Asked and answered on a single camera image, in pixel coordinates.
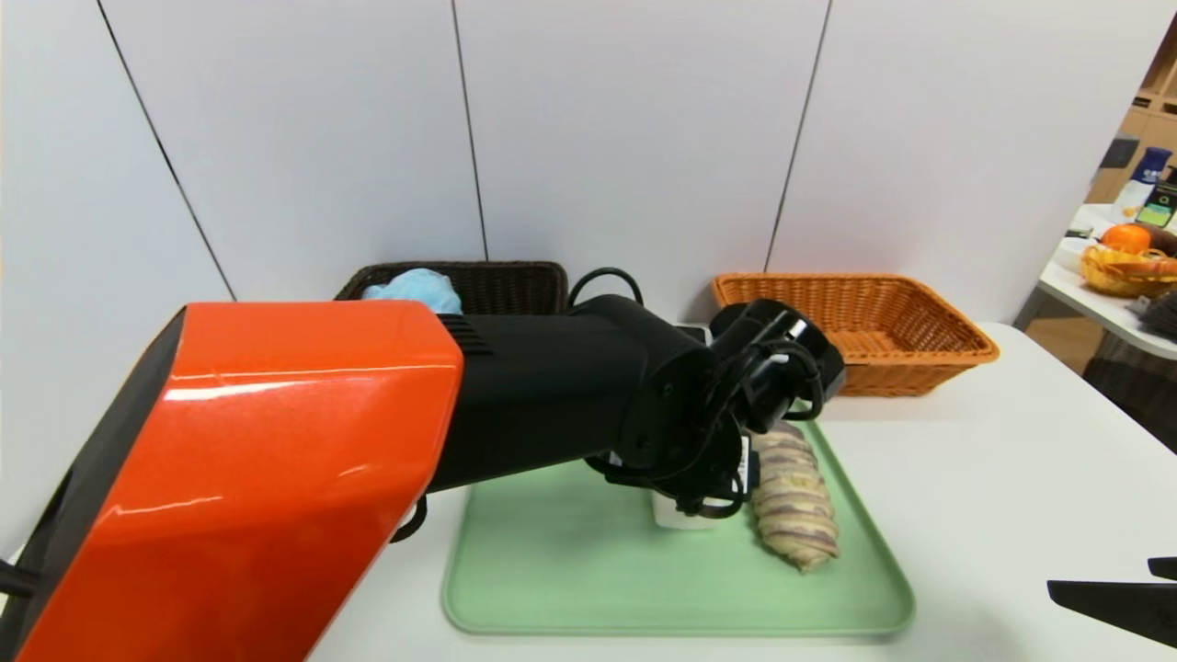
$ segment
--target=blue cloth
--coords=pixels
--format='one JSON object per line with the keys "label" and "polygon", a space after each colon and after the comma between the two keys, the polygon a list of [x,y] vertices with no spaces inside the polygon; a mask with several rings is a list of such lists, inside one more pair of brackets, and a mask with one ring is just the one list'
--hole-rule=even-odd
{"label": "blue cloth", "polygon": [[411,269],[387,285],[368,285],[365,299],[410,299],[421,302],[435,313],[461,315],[461,299],[453,291],[450,277],[428,269]]}

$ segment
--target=orange wicker basket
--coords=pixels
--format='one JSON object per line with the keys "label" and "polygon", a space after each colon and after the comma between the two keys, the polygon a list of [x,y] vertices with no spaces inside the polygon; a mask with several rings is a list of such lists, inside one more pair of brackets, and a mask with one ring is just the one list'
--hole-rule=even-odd
{"label": "orange wicker basket", "polygon": [[846,362],[845,396],[922,396],[999,353],[958,310],[902,276],[727,273],[712,290],[722,306],[777,299],[813,320]]}
{"label": "orange wicker basket", "polygon": [[1100,294],[1112,297],[1159,297],[1177,287],[1177,276],[1129,276],[1116,265],[1125,263],[1143,263],[1150,260],[1170,260],[1161,251],[1148,251],[1143,254],[1124,253],[1097,244],[1088,246],[1079,258],[1079,270],[1088,287]]}

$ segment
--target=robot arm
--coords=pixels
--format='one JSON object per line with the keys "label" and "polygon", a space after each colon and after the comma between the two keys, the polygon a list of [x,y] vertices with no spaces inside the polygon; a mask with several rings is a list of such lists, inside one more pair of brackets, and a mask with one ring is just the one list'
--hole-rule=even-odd
{"label": "robot arm", "polygon": [[188,306],[0,564],[0,661],[302,660],[426,491],[579,458],[730,516],[743,429],[816,415],[844,369],[779,303],[713,332],[612,296],[560,317]]}
{"label": "robot arm", "polygon": [[587,458],[610,482],[726,517],[752,488],[733,488],[743,430],[766,431],[796,399],[816,416],[844,380],[822,332],[771,300],[732,306],[710,347],[612,294],[560,317],[443,322],[466,365],[431,492]]}

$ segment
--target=white bottle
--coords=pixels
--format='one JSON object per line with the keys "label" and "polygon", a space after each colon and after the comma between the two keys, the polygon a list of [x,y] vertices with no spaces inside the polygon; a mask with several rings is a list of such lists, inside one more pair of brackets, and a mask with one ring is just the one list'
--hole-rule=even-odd
{"label": "white bottle", "polygon": [[1116,201],[1112,203],[1108,220],[1117,224],[1136,220],[1136,214],[1141,213],[1141,207],[1152,194],[1152,190],[1157,186],[1157,179],[1165,170],[1165,164],[1171,155],[1172,152],[1161,147],[1144,150],[1144,157],[1141,158],[1141,163],[1136,164],[1136,171],[1132,172],[1131,179],[1124,184]]}

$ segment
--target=brown wicker basket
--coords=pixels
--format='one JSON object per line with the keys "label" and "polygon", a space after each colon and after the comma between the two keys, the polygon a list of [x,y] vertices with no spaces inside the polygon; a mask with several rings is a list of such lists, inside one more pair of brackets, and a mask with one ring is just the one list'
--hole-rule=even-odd
{"label": "brown wicker basket", "polygon": [[567,307],[568,277],[553,262],[398,262],[359,270],[335,300],[359,299],[410,269],[450,277],[465,315],[559,315]]}

